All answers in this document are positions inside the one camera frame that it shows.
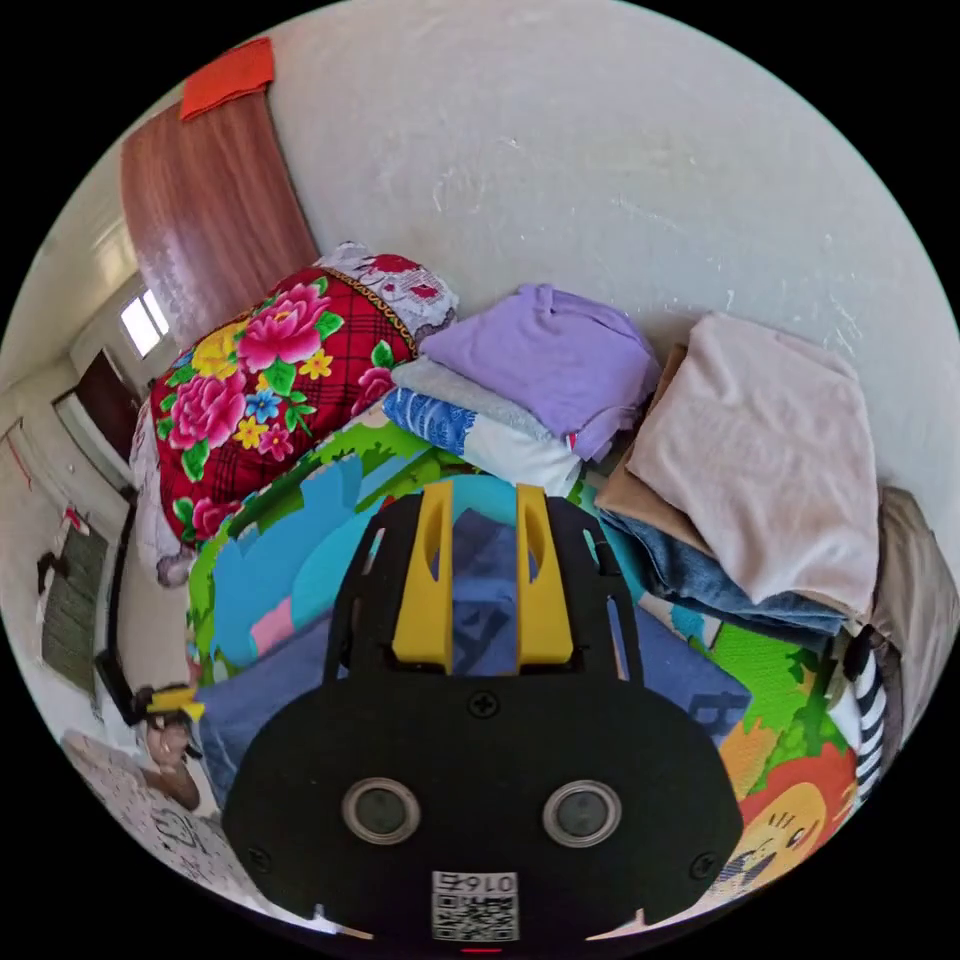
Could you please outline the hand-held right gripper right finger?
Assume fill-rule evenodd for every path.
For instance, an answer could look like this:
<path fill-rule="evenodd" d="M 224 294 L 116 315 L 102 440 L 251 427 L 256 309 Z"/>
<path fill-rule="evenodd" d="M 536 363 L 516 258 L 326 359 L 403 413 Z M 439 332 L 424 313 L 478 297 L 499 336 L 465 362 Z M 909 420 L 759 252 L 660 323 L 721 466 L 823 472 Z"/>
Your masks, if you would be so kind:
<path fill-rule="evenodd" d="M 573 656 L 561 564 L 543 489 L 516 487 L 516 668 L 561 668 Z"/>

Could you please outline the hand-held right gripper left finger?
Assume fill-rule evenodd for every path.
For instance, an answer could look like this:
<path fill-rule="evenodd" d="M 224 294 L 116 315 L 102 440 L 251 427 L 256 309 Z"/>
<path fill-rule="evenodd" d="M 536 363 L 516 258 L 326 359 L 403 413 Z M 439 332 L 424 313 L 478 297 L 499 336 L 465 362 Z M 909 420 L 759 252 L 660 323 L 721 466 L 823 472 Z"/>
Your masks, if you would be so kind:
<path fill-rule="evenodd" d="M 453 668 L 453 483 L 423 488 L 392 653 L 404 667 Z"/>

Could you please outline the person's left hand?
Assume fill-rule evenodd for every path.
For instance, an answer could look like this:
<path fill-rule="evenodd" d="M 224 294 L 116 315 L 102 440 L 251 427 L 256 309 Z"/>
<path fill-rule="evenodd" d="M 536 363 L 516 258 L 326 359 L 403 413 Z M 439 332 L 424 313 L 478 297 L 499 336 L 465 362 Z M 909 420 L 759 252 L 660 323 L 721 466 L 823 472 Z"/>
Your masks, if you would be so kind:
<path fill-rule="evenodd" d="M 160 773 L 190 778 L 188 749 L 194 744 L 187 726 L 174 721 L 159 726 L 148 724 L 145 740 L 147 752 Z"/>

